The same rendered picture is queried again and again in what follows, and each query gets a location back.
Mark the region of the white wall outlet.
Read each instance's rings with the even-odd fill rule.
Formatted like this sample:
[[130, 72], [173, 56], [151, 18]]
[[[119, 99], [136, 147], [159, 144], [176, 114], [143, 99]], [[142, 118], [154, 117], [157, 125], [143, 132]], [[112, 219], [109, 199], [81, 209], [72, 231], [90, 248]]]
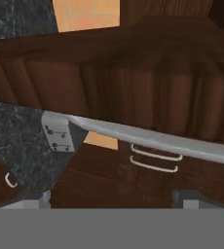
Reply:
[[41, 125], [53, 151], [66, 153], [75, 151], [69, 121], [65, 115], [45, 111], [41, 117]]

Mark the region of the long grey metal bar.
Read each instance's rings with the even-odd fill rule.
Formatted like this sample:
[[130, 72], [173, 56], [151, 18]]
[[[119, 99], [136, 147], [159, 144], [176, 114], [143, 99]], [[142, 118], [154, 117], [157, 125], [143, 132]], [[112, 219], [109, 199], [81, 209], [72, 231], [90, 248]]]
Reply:
[[164, 134], [135, 126], [116, 124], [80, 116], [69, 115], [76, 126], [128, 143], [154, 148], [186, 157], [224, 163], [224, 145], [196, 139]]

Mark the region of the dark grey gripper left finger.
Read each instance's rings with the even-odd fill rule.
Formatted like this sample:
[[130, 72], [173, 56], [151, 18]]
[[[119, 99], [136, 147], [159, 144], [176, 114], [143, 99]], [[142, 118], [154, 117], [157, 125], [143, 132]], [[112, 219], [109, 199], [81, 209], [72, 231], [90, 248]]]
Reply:
[[47, 209], [50, 204], [51, 192], [34, 192], [1, 205], [2, 209]]

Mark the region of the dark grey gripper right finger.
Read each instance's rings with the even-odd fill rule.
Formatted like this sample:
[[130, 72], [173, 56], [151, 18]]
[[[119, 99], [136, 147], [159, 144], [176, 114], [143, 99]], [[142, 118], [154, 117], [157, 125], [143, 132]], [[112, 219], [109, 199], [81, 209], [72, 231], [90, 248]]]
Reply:
[[224, 203], [209, 199], [196, 190], [175, 190], [172, 192], [173, 208], [213, 209], [224, 208]]

